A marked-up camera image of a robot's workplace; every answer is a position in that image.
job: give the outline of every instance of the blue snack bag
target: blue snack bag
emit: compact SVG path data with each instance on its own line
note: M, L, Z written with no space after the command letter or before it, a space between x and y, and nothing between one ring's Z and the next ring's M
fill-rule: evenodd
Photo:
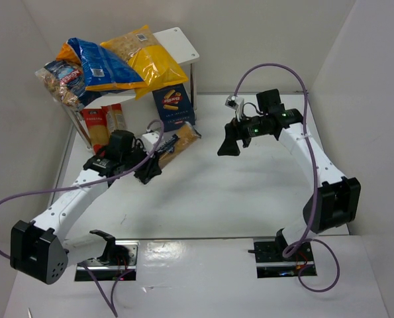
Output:
M147 86L116 54L80 38L71 38L64 43L56 59L82 65L87 91L125 90Z

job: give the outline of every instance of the white table surface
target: white table surface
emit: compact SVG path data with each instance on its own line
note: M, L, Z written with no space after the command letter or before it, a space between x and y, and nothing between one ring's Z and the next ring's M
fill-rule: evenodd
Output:
M322 238L341 265L336 287L318 294L304 290L297 278L257 279L248 238L232 240L143 241L135 282L120 282L115 305L120 318L386 318L379 288L363 246L355 236ZM325 288L335 277L328 251L312 245L318 276L304 277ZM70 266L47 286L19 273L5 318L111 318L93 282L74 282ZM102 282L109 294L112 282Z
M255 95L245 97L256 102ZM303 110L302 95L282 95L285 108ZM292 222L310 198L302 170L272 136L253 138L239 157L218 157L224 125L234 111L224 106L226 95L197 97L197 130L202 139L168 164L161 176L142 185L133 176L117 180L81 216L68 237L92 229L118 239L185 239L266 237ZM251 106L246 114L253 115ZM144 132L156 118L152 96L124 103L128 129ZM309 111L309 128L320 143ZM76 179L91 153L76 136L61 184ZM347 226L325 235L347 235Z

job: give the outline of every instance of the white shelf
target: white shelf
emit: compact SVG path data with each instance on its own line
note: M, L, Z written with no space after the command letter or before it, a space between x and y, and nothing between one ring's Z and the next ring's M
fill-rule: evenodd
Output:
M312 189L295 159L274 137L253 139L237 158L217 156L224 125L234 116L224 106L226 97L199 95L196 128L202 139L147 185L133 176L116 181L76 222L69 237L90 229L122 239L262 237L274 236L298 218ZM245 98L256 103L255 95ZM281 98L287 108L302 112L301 95ZM128 130L135 134L143 133L158 116L145 99L123 105L123 112ZM246 109L247 115L253 112L251 107ZM307 122L320 142L310 111ZM90 156L77 137L64 186L72 184ZM348 229L342 226L325 234L347 235Z
M154 36L180 66L190 65L199 60L198 52L180 28L169 28L168 30L154 33ZM134 98L133 90L117 94L109 93L94 100L87 108L100 108L101 106L122 103Z

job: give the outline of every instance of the food packaging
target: food packaging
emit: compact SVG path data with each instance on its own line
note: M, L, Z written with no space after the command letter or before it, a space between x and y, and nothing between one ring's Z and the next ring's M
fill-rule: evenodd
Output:
M63 44L57 60L81 64L87 91L146 87L142 78L122 59L101 46L71 38Z
M35 75L45 85L52 97L74 111L81 111L101 96L99 92L85 90L85 76L82 67L73 62L50 62L38 70Z
M157 41L148 25L101 45L127 61L145 81L146 87L135 89L136 99L155 89L188 80L179 64Z

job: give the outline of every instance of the yellow snack bag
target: yellow snack bag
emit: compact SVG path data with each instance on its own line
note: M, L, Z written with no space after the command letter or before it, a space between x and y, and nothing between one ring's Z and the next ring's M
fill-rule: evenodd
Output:
M157 41L148 25L126 35L101 43L113 51L144 80L148 87L136 88L136 99L165 86L188 80L178 63Z

